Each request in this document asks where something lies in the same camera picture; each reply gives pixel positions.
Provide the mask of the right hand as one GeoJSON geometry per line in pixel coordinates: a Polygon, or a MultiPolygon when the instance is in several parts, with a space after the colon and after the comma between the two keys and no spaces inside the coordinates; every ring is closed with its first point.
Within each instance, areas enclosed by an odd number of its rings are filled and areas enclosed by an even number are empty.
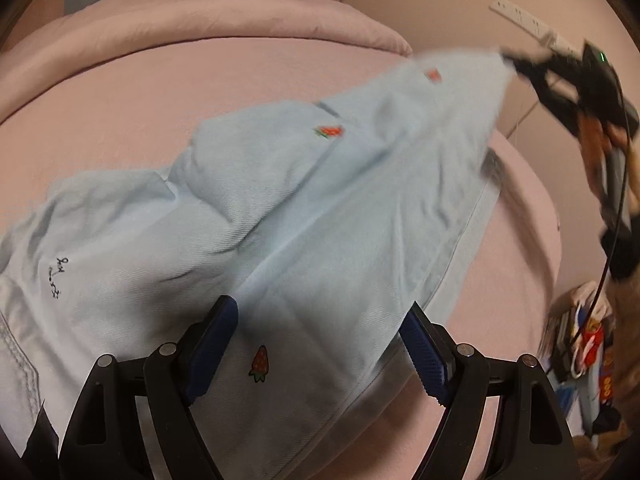
{"type": "Polygon", "coordinates": [[[639,145],[625,128],[578,114],[577,135],[591,193],[606,227],[623,240],[639,239],[639,145]]]}

